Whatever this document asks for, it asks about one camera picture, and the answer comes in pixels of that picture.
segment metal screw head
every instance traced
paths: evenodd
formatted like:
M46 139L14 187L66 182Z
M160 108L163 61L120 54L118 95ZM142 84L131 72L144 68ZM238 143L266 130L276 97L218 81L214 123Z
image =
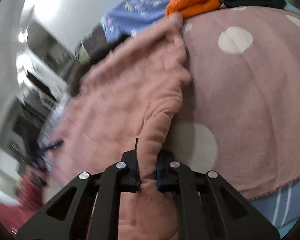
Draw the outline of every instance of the metal screw head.
M176 161L171 162L171 163L170 163L170 166L171 166L172 168L179 168L179 167L180 167L180 162L176 162Z
M115 165L118 169L123 169L125 168L127 165L124 162L119 162Z
M79 174L79 178L80 179L87 179L87 178L89 178L89 173L87 173L87 172L81 172Z
M208 172L208 177L215 179L216 177L218 177L218 173L216 171L209 171Z

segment pink blanket corner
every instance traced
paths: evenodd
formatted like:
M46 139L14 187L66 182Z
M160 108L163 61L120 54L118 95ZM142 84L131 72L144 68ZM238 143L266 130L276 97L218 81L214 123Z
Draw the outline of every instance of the pink blanket corner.
M172 14L129 38L83 77L54 138L65 143L54 154L53 178L67 184L82 171L102 172L134 148L141 192L121 195L119 239L177 237L177 215L169 194L157 191L156 159L191 76L182 64L182 16Z

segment red cloth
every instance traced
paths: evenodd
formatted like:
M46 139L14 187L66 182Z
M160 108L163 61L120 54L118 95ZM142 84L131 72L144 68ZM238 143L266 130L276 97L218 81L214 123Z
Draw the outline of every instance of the red cloth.
M0 203L0 222L13 236L43 206L42 187L36 186L28 176L24 176L19 201L20 205L7 206Z

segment white polka dot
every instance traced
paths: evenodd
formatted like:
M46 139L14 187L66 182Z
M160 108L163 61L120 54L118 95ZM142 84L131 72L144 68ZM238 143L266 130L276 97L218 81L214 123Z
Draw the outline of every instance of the white polka dot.
M192 24L191 23L187 23L186 25L184 25L182 27L182 33L187 33L189 31L191 31L192 29Z
M299 20L299 19L297 19L297 18L295 18L295 17L293 17L293 16L291 16L291 15L286 15L286 17L287 17L290 21L292 21L294 24L296 24L296 25L298 25L298 26L300 27L300 20Z
M210 171L217 158L217 143L211 131L202 124L176 122L169 131L164 145L176 160L193 171Z
M247 9L248 7L247 6L240 6L240 7L234 7L234 8L231 8L231 10L234 10L234 11L242 11L242 10L245 10Z
M243 53L253 42L250 32L238 26L229 27L220 34L218 45L220 49L229 54Z

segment stitched hem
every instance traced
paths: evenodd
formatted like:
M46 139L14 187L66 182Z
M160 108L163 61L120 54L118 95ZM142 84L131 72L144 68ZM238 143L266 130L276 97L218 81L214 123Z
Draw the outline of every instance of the stitched hem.
M295 178L294 178L294 179L292 179L292 180L289 180L288 182L286 182L286 183L282 184L281 186L279 186L279 187L277 187L277 188L275 188L275 189L273 189L273 190L271 190L271 191L269 191L269 192L267 192L267 193L263 193L263 194L261 194L261 195L255 196L255 197L248 198L247 200L256 200L256 199L258 199L258 198L261 198L261 197L264 197L264 196L270 195L271 193L274 193L274 192L276 192L277 190L279 190L279 189L281 189L281 188L283 188L283 187L287 186L288 184L290 184L290 183L292 183L292 182L296 181L297 179L300 179L300 175L299 175L299 176L297 176L297 177L295 177Z

